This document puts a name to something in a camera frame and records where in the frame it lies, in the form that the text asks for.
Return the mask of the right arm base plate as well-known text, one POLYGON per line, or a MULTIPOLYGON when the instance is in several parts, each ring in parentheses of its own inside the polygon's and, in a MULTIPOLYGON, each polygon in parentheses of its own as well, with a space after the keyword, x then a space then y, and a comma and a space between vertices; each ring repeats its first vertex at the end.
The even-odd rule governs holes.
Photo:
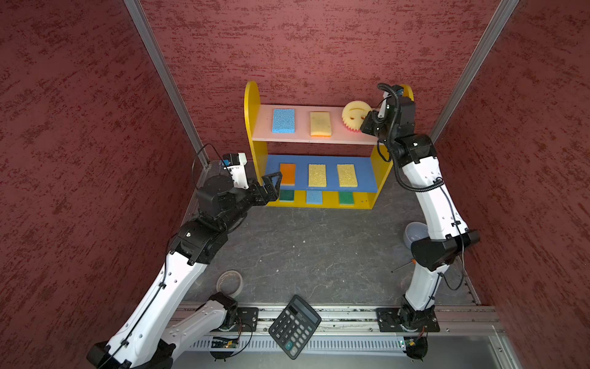
POLYGON ((425 311, 415 311, 409 305, 399 308, 378 308, 376 320, 382 333, 440 332, 434 308, 425 311))

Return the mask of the dark green scrub sponge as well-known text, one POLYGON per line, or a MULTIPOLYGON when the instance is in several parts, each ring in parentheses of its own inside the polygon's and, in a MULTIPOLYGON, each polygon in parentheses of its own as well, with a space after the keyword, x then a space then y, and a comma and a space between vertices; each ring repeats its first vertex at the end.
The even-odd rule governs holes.
POLYGON ((279 201, 292 203, 294 202, 295 191, 294 190, 281 190, 279 201))

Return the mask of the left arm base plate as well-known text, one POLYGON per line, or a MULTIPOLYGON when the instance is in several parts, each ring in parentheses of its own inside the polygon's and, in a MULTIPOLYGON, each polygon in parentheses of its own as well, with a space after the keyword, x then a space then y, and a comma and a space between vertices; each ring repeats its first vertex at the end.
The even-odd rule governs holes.
POLYGON ((222 326, 216 332, 239 333, 243 330, 256 330, 259 312, 260 309, 255 307, 236 307, 229 311, 222 326))

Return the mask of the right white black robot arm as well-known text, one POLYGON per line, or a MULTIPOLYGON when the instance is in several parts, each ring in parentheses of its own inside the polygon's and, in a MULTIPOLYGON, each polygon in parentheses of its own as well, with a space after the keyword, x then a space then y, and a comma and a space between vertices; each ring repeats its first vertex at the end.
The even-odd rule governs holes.
POLYGON ((414 115, 411 98, 386 93, 360 128, 377 138, 378 149, 386 149, 381 158, 393 164, 398 185, 416 195, 426 220, 428 235, 410 246, 416 266, 396 318, 405 331, 434 321, 436 292, 446 271, 479 241, 478 231, 465 223, 447 191, 431 138, 414 131, 414 115))

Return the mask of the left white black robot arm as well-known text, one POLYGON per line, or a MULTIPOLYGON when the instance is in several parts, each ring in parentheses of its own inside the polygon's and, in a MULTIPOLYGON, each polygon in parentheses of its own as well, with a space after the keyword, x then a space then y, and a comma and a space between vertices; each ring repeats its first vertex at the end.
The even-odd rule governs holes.
POLYGON ((168 327, 168 323, 247 212, 278 200, 281 180, 280 172, 249 180, 241 164, 208 178, 196 190, 197 216, 172 238, 144 298, 118 333, 91 347, 87 360, 96 368, 170 368, 198 338, 231 327, 238 303, 221 292, 210 296, 181 324, 168 327))

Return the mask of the blue sponge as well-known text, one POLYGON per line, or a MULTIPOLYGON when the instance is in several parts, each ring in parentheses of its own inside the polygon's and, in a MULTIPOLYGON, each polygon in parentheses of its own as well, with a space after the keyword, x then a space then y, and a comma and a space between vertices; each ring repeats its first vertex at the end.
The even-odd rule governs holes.
POLYGON ((294 109, 275 109, 273 111, 271 130, 274 134, 294 134, 295 125, 294 109))
POLYGON ((321 191, 307 191, 306 203, 307 204, 317 204, 317 205, 324 204, 323 192, 321 192, 321 191))

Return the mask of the bright green sponge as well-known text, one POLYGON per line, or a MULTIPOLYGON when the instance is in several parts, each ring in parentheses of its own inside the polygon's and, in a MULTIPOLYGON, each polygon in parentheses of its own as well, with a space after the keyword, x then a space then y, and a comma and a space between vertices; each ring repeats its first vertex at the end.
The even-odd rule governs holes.
POLYGON ((353 192, 340 192, 339 204, 340 206, 354 206, 355 200, 353 192))

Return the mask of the orange sponge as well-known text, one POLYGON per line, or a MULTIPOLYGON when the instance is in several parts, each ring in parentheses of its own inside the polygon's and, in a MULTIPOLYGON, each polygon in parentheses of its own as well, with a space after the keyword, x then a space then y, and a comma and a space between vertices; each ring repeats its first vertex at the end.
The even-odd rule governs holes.
POLYGON ((282 174, 281 184, 284 186, 295 186, 297 165, 294 163, 281 163, 280 172, 282 174))

